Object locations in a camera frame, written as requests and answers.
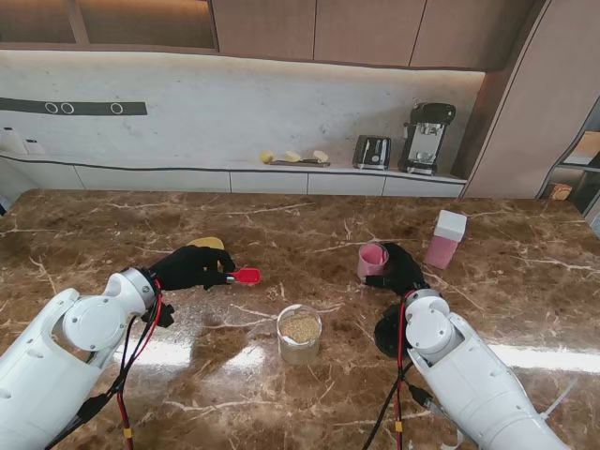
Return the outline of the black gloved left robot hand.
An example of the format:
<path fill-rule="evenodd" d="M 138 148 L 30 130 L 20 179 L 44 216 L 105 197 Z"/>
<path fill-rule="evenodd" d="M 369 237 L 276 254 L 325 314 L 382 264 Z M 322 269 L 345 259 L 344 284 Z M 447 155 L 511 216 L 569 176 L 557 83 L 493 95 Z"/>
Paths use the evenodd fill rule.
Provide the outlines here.
<path fill-rule="evenodd" d="M 211 247 L 185 246 L 153 264 L 149 271 L 164 291 L 177 291 L 202 286 L 206 291 L 227 283 L 235 271 L 235 263 L 225 250 Z"/>

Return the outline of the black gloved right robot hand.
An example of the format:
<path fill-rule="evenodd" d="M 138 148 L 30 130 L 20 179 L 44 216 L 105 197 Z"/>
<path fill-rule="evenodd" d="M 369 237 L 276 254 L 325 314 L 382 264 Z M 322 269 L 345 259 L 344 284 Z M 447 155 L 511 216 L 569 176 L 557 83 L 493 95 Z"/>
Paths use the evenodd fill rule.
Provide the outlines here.
<path fill-rule="evenodd" d="M 388 253 L 388 261 L 382 275 L 365 277 L 367 286 L 389 289 L 402 297 L 413 291 L 430 288 L 421 267 L 409 252 L 392 242 L 385 242 L 382 246 Z"/>

